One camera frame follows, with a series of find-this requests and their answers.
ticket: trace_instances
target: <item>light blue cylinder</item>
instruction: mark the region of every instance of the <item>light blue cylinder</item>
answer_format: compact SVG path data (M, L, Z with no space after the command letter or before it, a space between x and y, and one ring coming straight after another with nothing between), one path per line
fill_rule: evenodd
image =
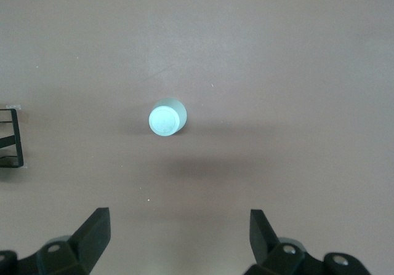
M186 123L185 106L175 98L164 98L158 101L149 115L151 130L162 137L173 135Z

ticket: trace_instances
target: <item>black bracket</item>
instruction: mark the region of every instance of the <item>black bracket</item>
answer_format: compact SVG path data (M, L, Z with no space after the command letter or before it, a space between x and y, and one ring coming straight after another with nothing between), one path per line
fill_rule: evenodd
M10 112L11 121L0 121L0 124L12 124L14 135L5 138L0 138L0 149L15 145L17 155L1 155L0 167L18 168L23 166L22 145L20 143L20 132L18 124L17 110L15 109L0 109L0 112Z
M281 243L262 210L251 210L249 238L257 264L244 275L371 275L346 253L328 253L323 261L291 243Z
M111 238L110 211L99 208L67 240L46 244L35 254L17 260L0 251L1 275L88 275Z

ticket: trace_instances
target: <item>black metal frame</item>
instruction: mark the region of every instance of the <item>black metal frame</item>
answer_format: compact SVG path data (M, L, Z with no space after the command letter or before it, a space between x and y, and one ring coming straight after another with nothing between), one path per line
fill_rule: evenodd
M16 158L16 162L13 164L6 164L0 162L0 167L8 167L16 169L18 167L23 166L23 153L22 153L22 144L20 142L20 132L19 132L19 124L18 124L18 114L15 109L0 109L0 111L7 111L11 113L12 121L0 121L0 124L12 124L14 129L14 135L10 135L9 137L0 138L0 149L6 148L12 145L15 145L17 150L17 155L10 156L2 156L1 159L4 158Z
M19 261L15 252L0 251L0 274L88 275L110 239L110 210L99 208L67 241L51 242Z
M262 210L251 210L249 235L257 264L244 275L371 275L346 253L328 253L319 261L294 244L281 243Z

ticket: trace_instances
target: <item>screw hole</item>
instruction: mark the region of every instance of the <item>screw hole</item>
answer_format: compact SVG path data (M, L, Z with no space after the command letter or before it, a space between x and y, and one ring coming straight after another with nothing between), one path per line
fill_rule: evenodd
M291 254L291 255L294 255L296 253L295 248L293 248L293 246L291 246L291 245L285 245L283 247L283 251L288 253L288 254Z
M347 266L349 265L349 262L341 255L334 255L334 257L332 258L334 260L334 262L336 262L338 265L341 266Z
M52 245L52 246L50 246L50 247L48 248L48 252L56 252L56 251L58 251L59 249L60 249L60 246L57 245L57 244L55 244L55 245Z

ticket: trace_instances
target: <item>plastic cap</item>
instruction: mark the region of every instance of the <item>plastic cap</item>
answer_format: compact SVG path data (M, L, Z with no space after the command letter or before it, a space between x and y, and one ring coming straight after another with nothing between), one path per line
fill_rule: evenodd
M149 115L149 126L157 135L173 135L186 123L187 113L182 103L174 98L157 102Z

